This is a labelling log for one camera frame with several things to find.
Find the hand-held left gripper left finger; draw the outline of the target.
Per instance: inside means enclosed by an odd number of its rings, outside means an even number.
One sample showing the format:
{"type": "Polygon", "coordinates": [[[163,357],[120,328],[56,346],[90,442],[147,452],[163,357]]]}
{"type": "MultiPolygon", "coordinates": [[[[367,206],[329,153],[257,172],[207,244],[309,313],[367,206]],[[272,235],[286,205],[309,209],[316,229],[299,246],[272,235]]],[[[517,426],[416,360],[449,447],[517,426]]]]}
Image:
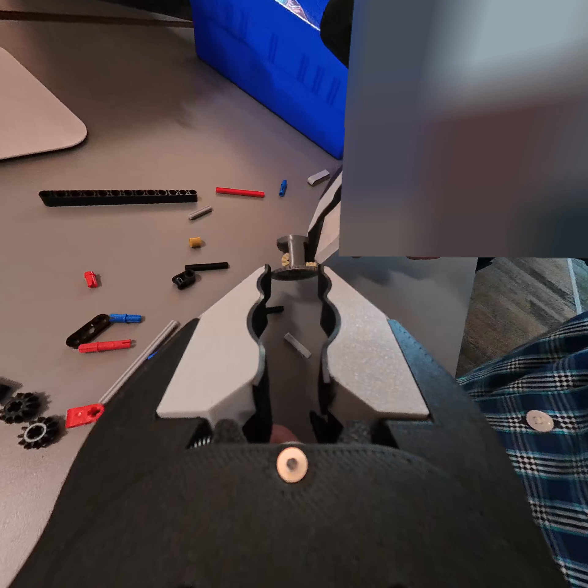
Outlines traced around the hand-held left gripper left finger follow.
{"type": "Polygon", "coordinates": [[[214,428],[237,422],[246,437],[270,437],[266,303],[271,268],[264,265],[210,306],[195,330],[156,409],[158,417],[199,417],[214,428]]]}

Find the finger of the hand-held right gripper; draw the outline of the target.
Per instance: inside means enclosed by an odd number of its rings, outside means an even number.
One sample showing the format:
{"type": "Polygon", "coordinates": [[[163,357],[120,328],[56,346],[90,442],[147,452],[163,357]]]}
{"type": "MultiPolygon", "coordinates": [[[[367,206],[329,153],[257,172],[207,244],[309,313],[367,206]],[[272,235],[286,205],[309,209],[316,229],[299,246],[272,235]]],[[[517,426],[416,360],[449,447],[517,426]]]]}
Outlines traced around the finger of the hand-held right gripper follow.
{"type": "Polygon", "coordinates": [[[341,200],[341,197],[336,196],[336,193],[342,186],[342,171],[343,168],[337,169],[325,185],[308,227],[308,241],[318,241],[321,232],[321,229],[319,228],[320,222],[341,200]]]}
{"type": "Polygon", "coordinates": [[[324,218],[316,251],[317,263],[325,263],[339,250],[340,225],[340,213],[330,213],[324,218]]]}

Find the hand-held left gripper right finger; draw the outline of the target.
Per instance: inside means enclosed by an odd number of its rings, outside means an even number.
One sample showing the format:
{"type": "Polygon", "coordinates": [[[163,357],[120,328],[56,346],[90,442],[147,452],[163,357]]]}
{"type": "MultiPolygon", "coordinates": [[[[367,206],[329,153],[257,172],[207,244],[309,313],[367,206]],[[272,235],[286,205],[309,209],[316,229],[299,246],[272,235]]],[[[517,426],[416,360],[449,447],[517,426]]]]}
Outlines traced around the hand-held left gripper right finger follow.
{"type": "Polygon", "coordinates": [[[349,422],[369,431],[386,422],[430,425],[430,409],[386,314],[332,269],[320,265],[318,436],[338,437],[349,422]]]}

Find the grey lego differential gear assembly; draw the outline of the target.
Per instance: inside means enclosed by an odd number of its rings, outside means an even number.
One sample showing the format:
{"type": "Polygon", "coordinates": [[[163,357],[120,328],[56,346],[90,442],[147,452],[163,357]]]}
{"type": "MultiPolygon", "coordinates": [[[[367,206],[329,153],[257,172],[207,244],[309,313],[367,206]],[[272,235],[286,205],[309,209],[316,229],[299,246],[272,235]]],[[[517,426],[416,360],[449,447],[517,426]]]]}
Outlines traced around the grey lego differential gear assembly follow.
{"type": "Polygon", "coordinates": [[[301,235],[287,235],[276,240],[277,248],[283,253],[282,266],[272,271],[276,281],[302,281],[319,274],[318,264],[306,260],[308,239],[301,235]]]}

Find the short grey lego axle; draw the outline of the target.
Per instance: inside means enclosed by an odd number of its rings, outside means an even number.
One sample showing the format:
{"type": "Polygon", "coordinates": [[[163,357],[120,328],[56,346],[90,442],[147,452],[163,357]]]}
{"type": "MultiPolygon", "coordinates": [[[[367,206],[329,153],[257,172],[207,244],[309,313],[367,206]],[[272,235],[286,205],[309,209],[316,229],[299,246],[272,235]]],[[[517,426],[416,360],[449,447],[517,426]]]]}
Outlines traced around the short grey lego axle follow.
{"type": "Polygon", "coordinates": [[[311,356],[312,356],[311,351],[309,349],[307,349],[301,342],[299,342],[292,334],[287,332],[287,333],[285,333],[283,338],[305,359],[311,358],[311,356]]]}

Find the long grey lego axle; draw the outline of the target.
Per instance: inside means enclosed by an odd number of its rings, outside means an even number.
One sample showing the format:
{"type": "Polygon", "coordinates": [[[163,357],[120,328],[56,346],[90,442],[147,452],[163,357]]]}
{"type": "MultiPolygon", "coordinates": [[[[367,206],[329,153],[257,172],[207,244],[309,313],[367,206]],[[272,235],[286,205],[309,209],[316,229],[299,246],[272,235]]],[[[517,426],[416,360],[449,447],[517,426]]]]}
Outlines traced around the long grey lego axle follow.
{"type": "Polygon", "coordinates": [[[121,374],[121,376],[108,388],[106,393],[99,399],[98,403],[106,405],[116,393],[126,384],[135,372],[151,357],[158,349],[179,329],[180,322],[171,320],[158,336],[141,352],[133,363],[121,374]]]}

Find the long red lego pin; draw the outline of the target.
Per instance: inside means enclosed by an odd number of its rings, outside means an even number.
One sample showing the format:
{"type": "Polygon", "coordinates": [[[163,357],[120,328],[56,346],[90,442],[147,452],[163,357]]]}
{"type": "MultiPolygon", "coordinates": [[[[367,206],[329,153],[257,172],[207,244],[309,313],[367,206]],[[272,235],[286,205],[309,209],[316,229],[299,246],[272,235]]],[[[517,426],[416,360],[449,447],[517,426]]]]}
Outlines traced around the long red lego pin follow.
{"type": "Polygon", "coordinates": [[[133,341],[131,339],[117,340],[117,341],[102,341],[102,342],[90,342],[79,345],[79,353],[97,353],[107,352],[113,350],[129,349],[132,346],[133,341]]]}

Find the black lego liftarm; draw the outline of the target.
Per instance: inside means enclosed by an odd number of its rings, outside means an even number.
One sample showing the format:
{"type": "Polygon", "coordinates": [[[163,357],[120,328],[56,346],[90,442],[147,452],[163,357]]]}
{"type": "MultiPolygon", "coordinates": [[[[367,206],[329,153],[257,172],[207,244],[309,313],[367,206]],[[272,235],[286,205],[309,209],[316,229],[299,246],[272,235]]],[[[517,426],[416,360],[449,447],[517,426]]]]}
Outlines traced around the black lego liftarm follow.
{"type": "Polygon", "coordinates": [[[67,347],[78,349],[80,345],[92,342],[110,326],[109,314],[98,314],[90,321],[82,325],[65,341],[67,347]]]}

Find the red lego perpendicular connector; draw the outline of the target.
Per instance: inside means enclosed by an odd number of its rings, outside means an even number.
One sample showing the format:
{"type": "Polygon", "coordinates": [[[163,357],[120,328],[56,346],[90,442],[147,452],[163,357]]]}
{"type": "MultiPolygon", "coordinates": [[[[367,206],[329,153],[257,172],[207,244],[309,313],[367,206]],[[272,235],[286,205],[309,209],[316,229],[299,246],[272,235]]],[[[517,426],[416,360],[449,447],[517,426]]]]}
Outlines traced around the red lego perpendicular connector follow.
{"type": "Polygon", "coordinates": [[[105,411],[101,403],[69,408],[65,417],[65,429],[73,429],[95,423],[105,411]]]}

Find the long black lego beam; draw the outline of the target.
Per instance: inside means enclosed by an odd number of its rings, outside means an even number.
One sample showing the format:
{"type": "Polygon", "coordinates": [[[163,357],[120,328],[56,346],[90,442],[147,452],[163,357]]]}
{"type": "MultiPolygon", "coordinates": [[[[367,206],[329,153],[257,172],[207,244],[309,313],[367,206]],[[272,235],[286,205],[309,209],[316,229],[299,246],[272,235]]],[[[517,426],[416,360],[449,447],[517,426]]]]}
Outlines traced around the long black lego beam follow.
{"type": "Polygon", "coordinates": [[[50,208],[196,203],[195,189],[42,190],[40,200],[50,208]]]}

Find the plain blue bin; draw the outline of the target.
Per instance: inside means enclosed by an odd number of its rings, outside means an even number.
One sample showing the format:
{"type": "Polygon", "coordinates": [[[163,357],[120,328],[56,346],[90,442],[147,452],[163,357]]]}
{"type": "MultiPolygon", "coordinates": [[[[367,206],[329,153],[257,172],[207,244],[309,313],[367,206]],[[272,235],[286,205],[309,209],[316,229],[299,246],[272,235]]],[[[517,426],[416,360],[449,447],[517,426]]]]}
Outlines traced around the plain blue bin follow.
{"type": "Polygon", "coordinates": [[[336,159],[347,68],[316,30],[275,1],[191,1],[199,59],[336,159]]]}

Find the blue plaid shirt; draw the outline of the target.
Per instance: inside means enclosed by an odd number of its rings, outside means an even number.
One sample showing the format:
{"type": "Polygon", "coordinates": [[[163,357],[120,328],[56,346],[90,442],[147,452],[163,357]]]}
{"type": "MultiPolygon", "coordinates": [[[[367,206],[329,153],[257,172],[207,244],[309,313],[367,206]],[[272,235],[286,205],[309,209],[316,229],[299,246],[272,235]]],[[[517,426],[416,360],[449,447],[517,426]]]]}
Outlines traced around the blue plaid shirt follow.
{"type": "Polygon", "coordinates": [[[459,377],[570,587],[587,587],[587,312],[459,377]]]}

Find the white book stand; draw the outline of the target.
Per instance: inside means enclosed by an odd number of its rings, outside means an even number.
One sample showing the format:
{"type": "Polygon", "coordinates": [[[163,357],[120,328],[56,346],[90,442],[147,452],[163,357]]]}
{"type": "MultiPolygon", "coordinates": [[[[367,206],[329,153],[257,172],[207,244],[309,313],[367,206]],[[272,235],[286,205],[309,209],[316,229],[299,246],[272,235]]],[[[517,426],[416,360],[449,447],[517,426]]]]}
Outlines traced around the white book stand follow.
{"type": "Polygon", "coordinates": [[[1,160],[69,149],[87,133],[83,121],[1,48],[1,160]]]}

